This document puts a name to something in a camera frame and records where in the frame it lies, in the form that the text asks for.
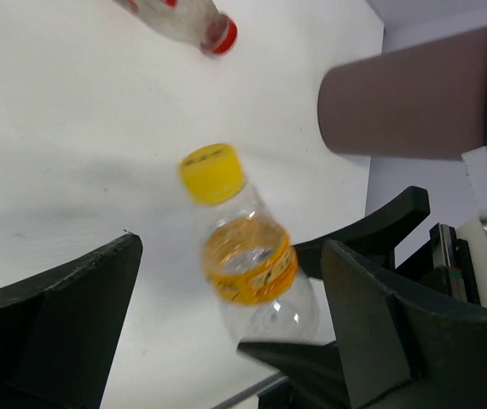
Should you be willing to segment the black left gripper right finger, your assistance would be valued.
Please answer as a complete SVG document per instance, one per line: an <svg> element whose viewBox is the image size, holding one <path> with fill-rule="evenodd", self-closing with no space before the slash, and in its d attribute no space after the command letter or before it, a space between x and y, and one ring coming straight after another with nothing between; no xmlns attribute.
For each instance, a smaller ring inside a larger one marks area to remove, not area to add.
<svg viewBox="0 0 487 409"><path fill-rule="evenodd" d="M336 241L323 246L321 263L353 407L487 408L487 308Z"/></svg>

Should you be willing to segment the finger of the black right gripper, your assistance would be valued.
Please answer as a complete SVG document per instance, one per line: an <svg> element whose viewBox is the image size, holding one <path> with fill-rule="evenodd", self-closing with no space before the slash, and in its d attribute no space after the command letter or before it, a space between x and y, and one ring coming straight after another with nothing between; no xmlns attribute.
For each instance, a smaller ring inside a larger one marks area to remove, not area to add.
<svg viewBox="0 0 487 409"><path fill-rule="evenodd" d="M258 394L260 408L348 408L339 348L289 342L241 341L237 351L286 377L281 384Z"/></svg>

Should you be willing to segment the yellow cap orange label bottle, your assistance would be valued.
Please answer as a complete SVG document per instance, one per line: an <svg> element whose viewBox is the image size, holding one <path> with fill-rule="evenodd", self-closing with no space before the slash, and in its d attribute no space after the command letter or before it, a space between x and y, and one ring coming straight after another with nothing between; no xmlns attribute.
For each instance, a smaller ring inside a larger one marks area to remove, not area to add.
<svg viewBox="0 0 487 409"><path fill-rule="evenodd" d="M194 202L200 265L231 338L311 341L319 308L287 230L272 216L226 143L182 159L181 182Z"/></svg>

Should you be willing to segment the red cap clear bottle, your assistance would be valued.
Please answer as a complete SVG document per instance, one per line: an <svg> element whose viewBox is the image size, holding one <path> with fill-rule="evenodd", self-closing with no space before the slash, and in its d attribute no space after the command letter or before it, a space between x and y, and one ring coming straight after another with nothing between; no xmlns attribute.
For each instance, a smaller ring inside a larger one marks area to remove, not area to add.
<svg viewBox="0 0 487 409"><path fill-rule="evenodd" d="M204 55L223 55L237 39L235 22L210 0L120 0L118 5L154 32Z"/></svg>

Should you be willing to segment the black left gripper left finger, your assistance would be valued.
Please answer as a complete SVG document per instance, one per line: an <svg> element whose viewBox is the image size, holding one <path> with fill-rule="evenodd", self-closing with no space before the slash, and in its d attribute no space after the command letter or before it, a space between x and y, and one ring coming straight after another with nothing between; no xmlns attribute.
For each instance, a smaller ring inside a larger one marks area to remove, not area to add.
<svg viewBox="0 0 487 409"><path fill-rule="evenodd" d="M0 408L97 408L142 259L127 233L0 288Z"/></svg>

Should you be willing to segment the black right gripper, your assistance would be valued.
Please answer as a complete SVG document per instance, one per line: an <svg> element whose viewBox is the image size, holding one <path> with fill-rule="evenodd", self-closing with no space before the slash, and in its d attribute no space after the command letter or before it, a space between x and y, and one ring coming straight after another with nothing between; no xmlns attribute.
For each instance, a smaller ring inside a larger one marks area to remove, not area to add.
<svg viewBox="0 0 487 409"><path fill-rule="evenodd" d="M339 241L383 268L395 269L395 249L430 215L427 190L410 186L363 219L320 238L295 245L299 266L313 279L322 279L321 254L328 240ZM429 289L462 302L480 305L468 242L453 227L438 223L430 239L395 272Z"/></svg>

